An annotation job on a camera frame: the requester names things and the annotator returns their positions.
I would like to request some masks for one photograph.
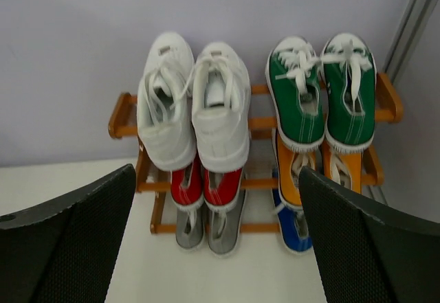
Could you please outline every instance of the green canvas shoe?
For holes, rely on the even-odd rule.
[[[297,36],[283,39],[267,59],[266,81],[278,131],[286,147],[297,153],[317,149],[324,139],[318,63],[310,43]]]
[[[341,33],[321,54],[321,75],[329,95],[325,136],[338,153],[360,153],[373,141],[376,65],[365,43]]]

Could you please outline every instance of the white sneaker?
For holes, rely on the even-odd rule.
[[[203,166],[212,172],[240,169],[248,160],[248,70],[223,42],[203,49],[193,69],[192,124]]]
[[[137,91],[137,133],[161,170],[189,165],[196,153],[186,98],[194,65],[190,46],[177,33],[161,34],[151,46]]]

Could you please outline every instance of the red canvas shoe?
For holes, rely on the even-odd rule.
[[[224,174],[205,170],[205,202],[214,212],[227,212],[235,207],[239,197],[243,169]]]
[[[196,210],[204,203],[201,193],[200,159],[196,155],[194,161],[186,168],[171,172],[171,196],[181,211]]]

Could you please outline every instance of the rack shelf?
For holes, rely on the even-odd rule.
[[[252,85],[253,95],[269,93],[267,85]],[[378,108],[375,112],[376,122],[398,122],[403,116],[402,101],[393,88],[386,74],[377,75],[376,97]],[[115,109],[109,121],[109,134],[114,139],[123,137],[136,137],[138,128],[136,125],[137,96],[130,93],[121,93]],[[271,139],[272,129],[276,127],[275,117],[255,117],[248,121],[252,139]],[[155,192],[155,204],[151,214],[150,231],[152,234],[174,233],[175,224],[162,224],[162,214],[165,203],[165,193],[170,190],[169,175],[159,171],[155,183],[147,183],[146,179],[150,168],[154,166],[140,141],[136,163],[136,191]],[[362,165],[365,173],[361,175],[362,185],[381,185],[384,181],[384,173],[380,165],[379,157],[373,146],[364,151]],[[246,190],[271,190],[278,187],[278,181],[273,178],[244,179],[241,188]],[[279,232],[278,223],[252,223],[243,224],[241,232],[245,233],[268,233]]]

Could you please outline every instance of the shoe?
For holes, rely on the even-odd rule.
[[[228,212],[239,199],[243,169],[219,173],[205,170],[204,196],[208,208],[215,212]]]
[[[298,153],[317,149],[324,139],[318,62],[310,43],[297,36],[283,39],[267,59],[278,131],[288,149]]]
[[[151,46],[137,91],[137,133],[151,161],[163,171],[185,168],[195,157],[186,81],[193,53],[177,33],[163,33]]]
[[[209,211],[208,245],[217,257],[228,257],[234,253],[240,236],[241,217],[246,201],[246,191],[240,190],[233,209],[228,212]]]
[[[360,153],[373,141],[376,64],[356,35],[338,34],[325,45],[320,73],[329,95],[325,137],[338,153]]]
[[[276,170],[272,171],[272,177],[278,177]],[[276,188],[272,190],[272,198],[278,216],[283,245],[294,254],[308,252],[312,244],[304,212],[302,210],[293,211],[285,207]]]
[[[189,166],[171,172],[171,197],[177,209],[183,212],[197,210],[203,205],[201,165],[197,154]]]
[[[179,247],[186,251],[199,249],[205,238],[202,207],[195,212],[177,210],[176,241]]]
[[[201,163],[213,172],[242,168],[250,147],[245,64],[229,45],[211,43],[197,58],[192,78],[192,124]]]
[[[332,181],[357,193],[362,193],[362,155],[339,154],[325,140],[322,143],[324,175]]]
[[[272,130],[272,146],[278,166],[279,199],[292,210],[302,210],[298,176],[304,166],[316,170],[315,152],[297,153],[284,145],[278,130]]]

